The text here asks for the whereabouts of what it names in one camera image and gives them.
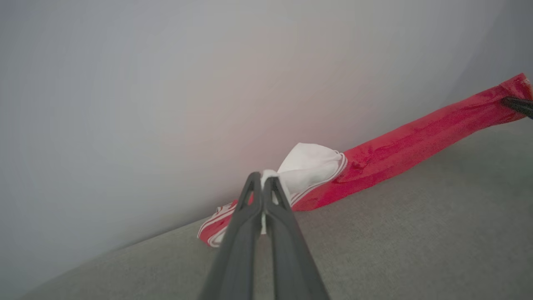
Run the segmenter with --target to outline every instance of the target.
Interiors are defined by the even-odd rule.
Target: red cloth
[[[343,172],[312,190],[293,210],[328,205],[405,172],[478,130],[523,118],[500,104],[507,96],[533,100],[524,74],[344,152],[348,165]]]

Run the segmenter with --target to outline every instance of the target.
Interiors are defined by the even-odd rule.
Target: red and white garment
[[[313,210],[407,171],[470,134],[525,116],[500,104],[512,96],[533,100],[524,74],[463,101],[441,108],[344,153],[316,144],[298,144],[278,173],[295,211]],[[222,242],[237,200],[219,207],[198,232],[212,247]]]

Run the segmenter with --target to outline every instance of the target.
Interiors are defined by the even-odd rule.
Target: red fabric
[[[500,104],[507,96],[533,100],[524,74],[344,152],[348,165],[343,172],[312,190],[293,210],[328,205],[405,172],[478,130],[523,118]]]

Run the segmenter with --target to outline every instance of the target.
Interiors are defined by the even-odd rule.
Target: wrinkled fabric
[[[326,206],[405,172],[478,130],[524,118],[500,104],[507,96],[533,100],[524,74],[344,152],[343,172],[310,191],[293,210]]]

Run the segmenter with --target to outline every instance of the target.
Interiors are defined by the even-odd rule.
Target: folded garment
[[[312,210],[396,176],[468,135],[525,116],[501,105],[512,96],[533,100],[520,74],[502,84],[441,108],[344,153],[316,144],[298,144],[278,173],[290,192],[293,210]],[[218,247],[237,200],[220,207],[198,237]]]

